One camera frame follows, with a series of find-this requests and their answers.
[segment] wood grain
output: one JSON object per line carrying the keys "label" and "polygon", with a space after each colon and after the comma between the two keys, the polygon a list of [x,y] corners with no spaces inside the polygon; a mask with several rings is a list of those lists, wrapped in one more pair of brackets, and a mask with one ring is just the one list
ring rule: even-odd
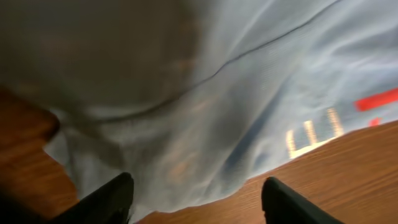
{"label": "wood grain", "polygon": [[397,223],[398,122],[336,139],[249,180],[233,196],[201,207],[153,213],[151,223],[265,223],[261,187],[276,176],[345,223]]}
{"label": "wood grain", "polygon": [[77,203],[62,166],[42,150],[57,129],[54,115],[0,88],[0,188],[46,219]]}

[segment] wooden surface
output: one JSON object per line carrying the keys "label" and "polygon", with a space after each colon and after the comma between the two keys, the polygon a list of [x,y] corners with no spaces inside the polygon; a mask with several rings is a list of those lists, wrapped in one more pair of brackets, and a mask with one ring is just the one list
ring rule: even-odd
{"label": "wooden surface", "polygon": [[[0,188],[45,218],[77,203],[62,167],[42,150],[57,128],[53,115],[0,89]],[[398,122],[334,140],[224,200],[140,223],[264,223],[260,194],[269,175],[345,223],[397,223]]]}

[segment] folded garment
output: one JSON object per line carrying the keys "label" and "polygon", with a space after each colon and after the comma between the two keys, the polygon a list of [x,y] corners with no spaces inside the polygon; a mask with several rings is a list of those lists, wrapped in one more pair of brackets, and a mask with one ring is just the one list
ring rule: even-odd
{"label": "folded garment", "polygon": [[3,0],[0,81],[55,113],[83,198],[121,172],[131,221],[225,198],[395,120],[395,0]]}

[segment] light blue fabric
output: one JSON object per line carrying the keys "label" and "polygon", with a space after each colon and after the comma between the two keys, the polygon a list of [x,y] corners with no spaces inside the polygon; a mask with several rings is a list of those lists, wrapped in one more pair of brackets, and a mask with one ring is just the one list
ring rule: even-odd
{"label": "light blue fabric", "polygon": [[5,0],[1,83],[59,117],[80,197],[132,174],[133,222],[397,119],[354,104],[398,87],[397,25],[394,0]]}

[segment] wooden floor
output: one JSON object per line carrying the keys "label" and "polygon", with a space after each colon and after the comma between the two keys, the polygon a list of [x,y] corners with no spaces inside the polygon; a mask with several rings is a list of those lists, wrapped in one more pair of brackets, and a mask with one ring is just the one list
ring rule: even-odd
{"label": "wooden floor", "polygon": [[[0,188],[45,218],[77,202],[73,184],[42,150],[57,127],[50,113],[0,90]],[[264,223],[260,195],[270,175],[345,223],[398,223],[398,122],[334,140],[224,200],[140,223]]]}

